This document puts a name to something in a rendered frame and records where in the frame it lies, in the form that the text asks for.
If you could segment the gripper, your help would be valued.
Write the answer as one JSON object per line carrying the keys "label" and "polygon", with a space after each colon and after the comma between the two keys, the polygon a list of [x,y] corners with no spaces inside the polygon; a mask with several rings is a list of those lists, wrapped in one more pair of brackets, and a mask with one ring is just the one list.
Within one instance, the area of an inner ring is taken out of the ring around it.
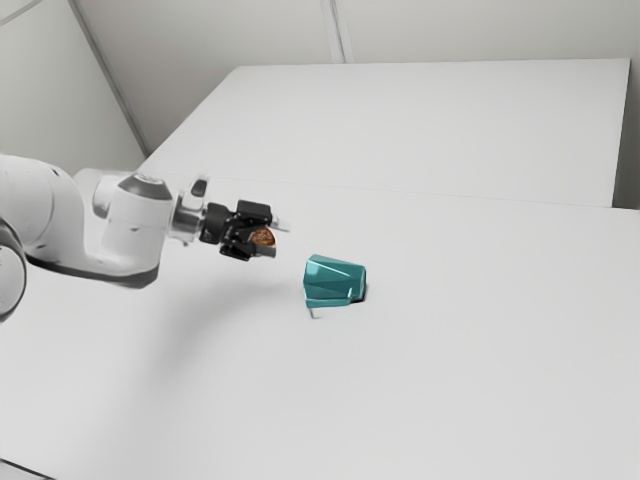
{"label": "gripper", "polygon": [[244,227],[291,231],[290,223],[275,215],[270,205],[239,200],[236,211],[231,211],[222,204],[209,202],[204,211],[199,240],[212,245],[222,245],[220,254],[236,260],[249,261],[254,257],[276,257],[276,244],[274,247],[255,245],[251,242],[250,235],[257,229],[237,230],[239,222]]}

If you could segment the teal faceted mug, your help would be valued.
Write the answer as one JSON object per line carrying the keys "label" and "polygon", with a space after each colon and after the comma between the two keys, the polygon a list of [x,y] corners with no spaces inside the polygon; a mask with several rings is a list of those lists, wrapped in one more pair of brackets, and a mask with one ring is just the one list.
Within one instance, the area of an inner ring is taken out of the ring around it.
{"label": "teal faceted mug", "polygon": [[364,302],[367,270],[360,264],[314,254],[306,260],[302,286],[306,308],[314,317],[319,308]]}

